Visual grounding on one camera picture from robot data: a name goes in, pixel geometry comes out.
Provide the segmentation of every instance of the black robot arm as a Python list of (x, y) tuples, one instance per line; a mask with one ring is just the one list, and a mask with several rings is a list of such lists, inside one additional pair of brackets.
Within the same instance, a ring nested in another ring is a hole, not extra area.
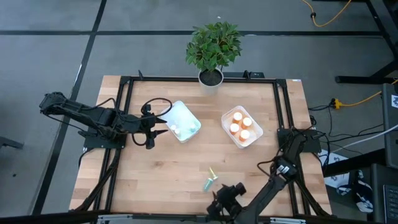
[[(170, 103), (169, 109), (171, 109), (172, 104), (169, 100), (167, 101)], [(150, 130), (156, 123), (166, 123), (166, 121), (149, 111), (150, 104), (147, 102), (141, 108), (142, 116), (138, 118), (131, 114), (122, 114), (117, 108), (90, 107), (69, 100), (59, 92), (46, 94), (40, 104), (40, 112), (46, 116), (64, 115), (95, 130), (95, 132), (79, 131), (78, 133), (85, 138), (99, 137), (109, 141), (117, 141), (126, 134), (141, 133), (146, 135), (147, 140), (139, 144), (133, 137), (133, 141), (140, 146), (145, 145), (147, 149), (152, 149), (155, 146), (154, 138), (167, 130)]]

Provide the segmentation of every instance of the black cable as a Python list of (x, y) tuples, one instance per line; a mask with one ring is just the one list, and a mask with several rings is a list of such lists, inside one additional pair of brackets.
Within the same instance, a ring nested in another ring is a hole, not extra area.
[(83, 158), (83, 156), (85, 155), (85, 154), (87, 154), (87, 152), (90, 152), (91, 150), (86, 150), (85, 152), (83, 152), (83, 154), (82, 155), (80, 155), (80, 157), (79, 157), (79, 163), (78, 163), (78, 167), (80, 168), (80, 164), (81, 164), (81, 159)]
[(374, 128), (378, 128), (378, 127), (380, 127), (380, 126), (382, 126), (382, 125), (383, 125), (383, 124), (379, 124), (379, 125), (377, 125), (377, 126), (374, 126), (374, 127), (371, 127), (371, 128), (364, 129), (364, 130), (360, 131), (360, 132), (358, 133), (358, 135), (360, 135), (362, 132), (369, 131), (369, 130), (371, 130), (371, 129), (374, 129)]
[(63, 123), (63, 124), (66, 124), (66, 125), (69, 125), (69, 126), (71, 126), (71, 127), (77, 128), (77, 129), (79, 129), (80, 131), (84, 131), (84, 132), (85, 132), (85, 130), (79, 128), (78, 126), (75, 126), (75, 125), (73, 125), (73, 124), (68, 124), (68, 123), (66, 123), (66, 122), (63, 122), (63, 121), (57, 119), (57, 118), (50, 117), (49, 115), (46, 115), (46, 114), (45, 114), (45, 116), (47, 116), (47, 117), (49, 117), (49, 118), (51, 118), (51, 119), (53, 119), (53, 120), (56, 120), (56, 121), (58, 121), (58, 122), (61, 122), (61, 123)]
[(263, 172), (265, 175), (267, 175), (268, 177), (271, 177), (271, 175), (275, 175), (276, 174), (276, 168), (275, 168), (275, 164), (273, 163), (273, 164), (271, 164), (271, 166), (270, 166), (270, 173), (268, 173), (268, 172), (266, 172), (263, 168), (261, 168), (260, 167), (260, 165), (261, 164), (267, 164), (267, 163), (270, 163), (270, 162), (274, 162), (277, 158), (278, 158), (278, 154), (279, 154), (279, 152), (280, 152), (280, 150), (286, 145), (286, 144), (288, 144), (289, 146), (287, 147), (287, 149), (286, 149), (286, 151), (288, 151), (291, 147), (292, 147), (292, 144), (293, 144), (293, 142), (294, 142), (294, 140), (295, 140), (295, 138), (298, 136), (298, 135), (303, 135), (305, 138), (306, 138), (306, 140), (307, 140), (307, 137), (306, 137), (306, 135), (304, 134), (304, 132), (305, 131), (307, 131), (307, 130), (309, 130), (310, 128), (312, 128), (312, 125), (311, 126), (309, 126), (307, 129), (305, 129), (304, 131), (300, 131), (300, 130), (298, 130), (298, 129), (294, 129), (294, 131), (298, 131), (298, 134), (294, 134), (294, 135), (290, 135), (290, 136), (288, 136), (288, 139), (279, 147), (279, 149), (277, 150), (277, 152), (276, 152), (276, 155), (275, 155), (275, 157), (274, 158), (272, 158), (271, 160), (269, 160), (269, 161), (263, 161), (263, 162), (259, 162), (258, 164), (257, 164), (257, 168), (259, 169), (259, 170), (261, 170), (261, 172)]
[(116, 101), (115, 101), (114, 98), (111, 97), (111, 98), (105, 100), (104, 102), (102, 102), (102, 103), (100, 103), (100, 104), (98, 104), (98, 105), (96, 105), (96, 106), (92, 106), (91, 108), (82, 108), (81, 110), (93, 110), (93, 109), (97, 109), (97, 108), (99, 108), (100, 106), (102, 106), (102, 105), (104, 105), (105, 103), (107, 103), (109, 100), (113, 100), (113, 104), (114, 104), (114, 107), (115, 107), (115, 109), (116, 109)]
[(329, 129), (329, 133), (328, 133), (329, 137), (353, 136), (353, 135), (351, 135), (351, 134), (336, 134), (336, 135), (331, 135), (331, 130), (333, 129), (333, 120), (332, 120), (332, 118), (331, 118), (330, 108), (329, 108), (328, 110), (329, 110), (329, 117), (330, 117), (330, 129)]
[(166, 98), (162, 98), (162, 97), (157, 97), (157, 98), (153, 98), (153, 99), (151, 99), (151, 100), (145, 102), (144, 105), (141, 106), (141, 113), (146, 112), (146, 111), (145, 111), (146, 105), (147, 105), (148, 103), (152, 102), (152, 101), (155, 101), (155, 100), (165, 100), (165, 101), (167, 101), (167, 102), (170, 104), (170, 107), (167, 108), (166, 111), (164, 111), (164, 112), (161, 113), (161, 114), (155, 115), (156, 118), (159, 117), (159, 116), (163, 116), (163, 115), (167, 114), (167, 113), (172, 109), (172, 107), (173, 107), (173, 104), (172, 104), (172, 102), (171, 102), (170, 100), (168, 100), (168, 99), (166, 99)]
[(330, 104), (329, 105), (320, 105), (320, 106), (314, 106), (313, 108), (309, 108), (308, 110), (310, 111), (321, 111), (324, 110), (326, 108), (330, 108)]
[(257, 163), (257, 168), (258, 168), (259, 170), (261, 170), (261, 172), (265, 173), (265, 175), (267, 175), (268, 177), (271, 177), (271, 175), (270, 175), (269, 173), (267, 173), (265, 170), (263, 170), (263, 169), (260, 167), (260, 165), (261, 165), (261, 164), (267, 164), (267, 163), (270, 163), (270, 162), (273, 162), (273, 161), (274, 161), (274, 159), (271, 159), (271, 160), (269, 160), (269, 161), (259, 162), (259, 163)]
[(146, 139), (146, 140), (144, 141), (144, 143), (138, 143), (138, 142), (136, 141), (136, 139), (134, 138), (134, 134), (131, 134), (131, 139), (132, 139), (132, 141), (134, 142), (134, 144), (136, 144), (137, 146), (145, 146), (145, 144), (147, 143), (147, 140), (148, 140), (148, 139)]
[[(153, 99), (151, 99), (151, 100), (145, 102), (145, 103), (143, 104), (143, 106), (141, 106), (141, 113), (142, 113), (142, 114), (145, 114), (145, 113), (146, 113), (146, 106), (147, 106), (150, 102), (155, 101), (155, 100), (165, 100), (165, 101), (167, 101), (167, 102), (170, 104), (169, 108), (167, 108), (166, 111), (164, 111), (164, 112), (161, 113), (161, 114), (155, 115), (155, 118), (167, 114), (167, 113), (173, 108), (173, 103), (172, 103), (170, 100), (168, 100), (168, 99), (166, 99), (166, 98), (162, 98), (162, 97), (157, 97), (157, 98), (153, 98)], [(139, 120), (142, 120), (142, 119), (149, 119), (149, 118), (151, 118), (151, 116), (141, 117), (141, 118), (139, 118), (139, 119), (135, 119), (134, 121), (139, 121)], [(147, 138), (143, 143), (138, 143), (138, 142), (136, 141), (135, 137), (134, 137), (134, 134), (131, 134), (131, 139), (132, 139), (132, 141), (133, 141), (136, 145), (138, 145), (138, 146), (145, 146), (145, 145), (147, 144), (147, 142), (148, 142), (148, 138)]]
[(311, 121), (312, 126), (317, 125), (317, 121), (314, 116), (310, 115), (310, 121)]
[(326, 143), (327, 143), (327, 146), (328, 146), (328, 152), (327, 152), (327, 154), (326, 154), (326, 159), (325, 159), (325, 161), (324, 161), (324, 163), (323, 163), (323, 165), (322, 165), (322, 171), (323, 172), (325, 172), (326, 171), (326, 168), (327, 168), (327, 166), (328, 166), (328, 163), (329, 163), (329, 158), (330, 158), (330, 142), (329, 142), (329, 138), (328, 138), (328, 136), (326, 135), (326, 133), (323, 133), (323, 132), (321, 132), (321, 131), (317, 131), (318, 133), (321, 133), (321, 134), (323, 134), (323, 136), (322, 137), (325, 137), (326, 138)]
[(378, 134), (378, 133), (381, 133), (381, 132), (382, 132), (382, 131), (375, 131), (375, 132), (372, 132), (372, 133), (358, 134), (358, 135), (355, 135), (355, 136), (345, 137), (345, 138), (333, 140), (333, 141), (330, 141), (330, 142), (338, 142), (338, 141), (342, 141), (342, 140), (345, 140), (345, 139), (357, 138), (357, 137), (361, 137), (361, 136), (368, 136), (368, 135), (370, 135), (370, 134)]

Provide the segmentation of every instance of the clear plastic container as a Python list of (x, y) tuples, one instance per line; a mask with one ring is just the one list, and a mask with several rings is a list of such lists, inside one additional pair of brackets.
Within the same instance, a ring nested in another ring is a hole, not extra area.
[[(159, 118), (167, 121), (167, 127), (181, 143), (187, 142), (196, 135), (201, 127), (199, 120), (197, 120), (182, 101), (176, 101), (172, 109)], [(179, 130), (178, 134), (175, 133), (175, 130), (172, 130), (171, 127), (173, 125)]]
[[(241, 125), (243, 122), (242, 120), (239, 122), (239, 131), (232, 135), (229, 131), (229, 127), (232, 124), (233, 120), (233, 115), (235, 112), (240, 112), (243, 115), (243, 118), (250, 118), (252, 120), (252, 125), (247, 128), (247, 130), (250, 132), (250, 137), (242, 142), (239, 140), (239, 135), (241, 134), (241, 131), (243, 130)], [(257, 122), (250, 116), (250, 114), (243, 108), (243, 106), (236, 106), (232, 110), (228, 111), (226, 114), (224, 114), (221, 117), (221, 125), (224, 129), (224, 131), (227, 133), (228, 136), (231, 137), (231, 139), (235, 142), (235, 144), (240, 148), (243, 149), (245, 147), (248, 147), (250, 144), (252, 144), (255, 140), (257, 140), (259, 137), (262, 136), (264, 133), (262, 131), (262, 128), (257, 124)]]

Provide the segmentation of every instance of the black floor stripe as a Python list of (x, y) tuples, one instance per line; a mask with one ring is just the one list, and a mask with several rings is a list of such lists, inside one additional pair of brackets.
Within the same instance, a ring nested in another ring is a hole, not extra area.
[(0, 30), (0, 35), (91, 35), (89, 30)]
[[(85, 53), (83, 55), (83, 59), (81, 60), (81, 65), (80, 65), (80, 69), (79, 69), (79, 72), (76, 77), (75, 84), (72, 88), (72, 93), (70, 95), (71, 100), (77, 99), (77, 95), (79, 93), (81, 82), (83, 81), (83, 77), (84, 77), (84, 74), (86, 71), (88, 59), (90, 58), (91, 50), (93, 49), (94, 40), (95, 40), (95, 32), (98, 30), (98, 27), (100, 26), (100, 22), (101, 22), (102, 15), (104, 13), (105, 5), (106, 5), (106, 0), (102, 0), (101, 5), (99, 6), (99, 9), (98, 9), (96, 19), (95, 19), (93, 30), (91, 32), (90, 38), (88, 39), (88, 43), (86, 46)], [(63, 117), (62, 121), (65, 123), (69, 123), (70, 118)], [(43, 182), (40, 187), (39, 194), (37, 196), (37, 200), (36, 200), (36, 203), (35, 203), (33, 211), (32, 211), (33, 215), (39, 215), (42, 213), (43, 206), (45, 203), (45, 198), (47, 197), (47, 193), (49, 192), (51, 180), (54, 175), (58, 159), (60, 157), (62, 145), (65, 140), (65, 136), (67, 134), (67, 129), (68, 129), (68, 126), (66, 124), (61, 124), (59, 132), (57, 134), (57, 138), (56, 138), (53, 148), (51, 150), (50, 162), (49, 162), (49, 165), (47, 166), (47, 170), (45, 171)]]
[[(100, 30), (96, 35), (192, 35), (194, 30)], [(242, 35), (381, 36), (379, 31), (239, 31)]]

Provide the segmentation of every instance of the wooden tabletop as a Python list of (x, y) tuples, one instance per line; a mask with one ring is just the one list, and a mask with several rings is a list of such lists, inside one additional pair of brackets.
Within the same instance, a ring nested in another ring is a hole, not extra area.
[[(116, 98), (119, 80), (120, 76), (103, 78), (97, 103), (109, 97)], [(287, 86), (295, 127), (308, 128), (310, 119), (302, 83), (300, 80), (287, 80)], [(223, 83), (216, 96), (203, 96), (196, 82), (134, 82), (130, 113), (139, 115), (141, 106), (155, 97), (168, 98), (172, 102), (183, 101), (201, 122), (201, 129), (183, 144), (168, 131), (155, 139), (155, 148), (151, 150), (136, 146), (129, 136), (121, 153), (111, 211), (206, 214), (206, 207), (213, 200), (212, 190), (217, 191), (221, 184), (236, 185), (239, 182), (244, 184), (247, 193), (237, 197), (237, 200), (242, 206), (247, 205), (268, 180), (256, 164), (272, 159), (278, 149), (278, 120), (272, 85)], [(285, 112), (282, 90), (280, 97)], [(154, 101), (151, 105), (155, 114), (168, 106), (163, 101)], [(257, 141), (245, 149), (239, 149), (221, 127), (221, 116), (238, 105), (243, 106), (264, 131)], [(113, 104), (109, 102), (104, 107), (112, 108)], [(167, 127), (157, 124), (155, 129)], [(79, 206), (97, 184), (103, 155), (104, 149), (95, 149), (82, 159), (70, 208)], [(301, 160), (307, 188), (322, 208), (330, 213), (319, 161), (309, 153), (301, 153)], [(203, 186), (210, 177), (209, 167), (219, 178), (209, 192), (204, 192)], [(264, 168), (268, 170), (269, 166), (264, 164)], [(104, 208), (107, 191), (105, 186), (101, 208)], [(297, 187), (296, 194), (299, 210), (303, 213)], [(292, 215), (287, 187), (277, 194), (261, 215)]]

